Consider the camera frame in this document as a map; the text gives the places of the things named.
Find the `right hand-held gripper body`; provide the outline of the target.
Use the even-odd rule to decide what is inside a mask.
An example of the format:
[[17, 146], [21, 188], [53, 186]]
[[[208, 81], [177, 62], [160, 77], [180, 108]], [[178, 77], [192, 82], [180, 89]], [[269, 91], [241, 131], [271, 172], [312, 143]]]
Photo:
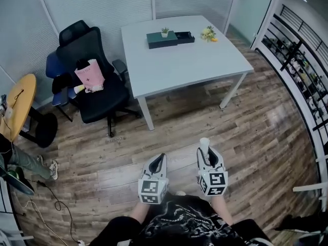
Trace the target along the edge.
[[197, 183], [205, 196], [223, 195], [228, 187], [228, 172], [223, 163], [215, 167], [198, 165]]

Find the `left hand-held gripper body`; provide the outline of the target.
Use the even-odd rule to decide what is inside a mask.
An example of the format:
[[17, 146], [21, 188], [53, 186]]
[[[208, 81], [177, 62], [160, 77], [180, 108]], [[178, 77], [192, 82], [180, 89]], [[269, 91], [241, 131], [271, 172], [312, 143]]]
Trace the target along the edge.
[[167, 167], [161, 168], [158, 173], [143, 169], [138, 180], [138, 197], [145, 204], [161, 204], [167, 190]]

